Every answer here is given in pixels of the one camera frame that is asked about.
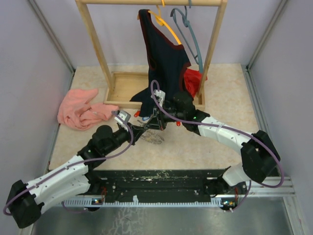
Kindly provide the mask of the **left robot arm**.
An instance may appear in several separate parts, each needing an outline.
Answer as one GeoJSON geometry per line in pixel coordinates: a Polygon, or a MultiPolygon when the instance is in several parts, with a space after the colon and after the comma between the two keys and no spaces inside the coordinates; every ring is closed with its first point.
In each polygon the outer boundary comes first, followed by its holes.
{"type": "Polygon", "coordinates": [[[3,214],[14,218],[20,229],[35,223],[50,208],[79,194],[96,194],[102,188],[93,170],[105,160],[116,157],[110,153],[122,144],[134,145],[145,132],[144,127],[128,123],[113,131],[110,126],[97,128],[88,144],[60,167],[24,183],[16,181],[9,192],[3,214]]]}

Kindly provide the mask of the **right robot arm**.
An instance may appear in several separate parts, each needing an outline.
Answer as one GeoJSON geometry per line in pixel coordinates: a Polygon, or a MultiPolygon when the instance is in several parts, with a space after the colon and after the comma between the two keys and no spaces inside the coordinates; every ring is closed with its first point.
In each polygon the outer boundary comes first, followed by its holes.
{"type": "Polygon", "coordinates": [[[187,92],[177,93],[169,102],[165,92],[154,90],[151,99],[155,103],[148,128],[164,130],[167,123],[178,121],[190,132],[216,140],[241,156],[241,163],[225,170],[219,180],[219,190],[231,193],[236,184],[254,181],[264,186],[264,180],[277,167],[281,168],[280,157],[268,134],[244,132],[219,122],[210,114],[196,109],[192,96],[187,92]]]}

